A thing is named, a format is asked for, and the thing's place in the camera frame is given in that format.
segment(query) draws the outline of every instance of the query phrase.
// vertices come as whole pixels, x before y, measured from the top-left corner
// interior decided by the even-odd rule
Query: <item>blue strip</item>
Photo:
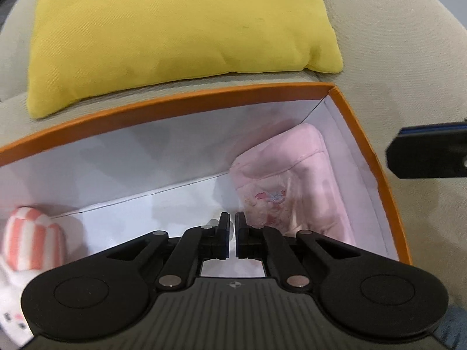
[[[443,132],[448,130],[466,130],[467,125],[449,125],[449,126],[432,126],[432,127],[411,127],[401,129],[399,134],[416,134],[429,132]]]

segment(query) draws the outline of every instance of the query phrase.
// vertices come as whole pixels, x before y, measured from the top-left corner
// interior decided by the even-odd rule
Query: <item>metal rivet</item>
[[[159,284],[164,287],[175,287],[182,282],[182,279],[176,275],[164,275],[159,278]]]
[[[292,287],[305,287],[310,284],[310,279],[303,275],[292,275],[287,278],[287,284]]]

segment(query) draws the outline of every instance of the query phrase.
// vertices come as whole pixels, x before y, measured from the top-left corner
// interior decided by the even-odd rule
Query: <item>striped plush toy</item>
[[[34,277],[64,263],[63,232],[34,208],[18,208],[3,232],[0,256],[0,325],[19,346],[32,338],[20,305],[21,294]]]

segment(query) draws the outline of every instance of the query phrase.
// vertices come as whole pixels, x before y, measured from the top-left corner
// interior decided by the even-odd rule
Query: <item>pink cloth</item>
[[[300,124],[240,155],[230,168],[249,225],[283,235],[313,230],[355,245],[321,133]]]

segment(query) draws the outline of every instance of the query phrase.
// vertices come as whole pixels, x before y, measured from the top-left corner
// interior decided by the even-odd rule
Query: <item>yellow pillow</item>
[[[337,73],[323,0],[38,0],[31,117],[85,97],[228,72]]]

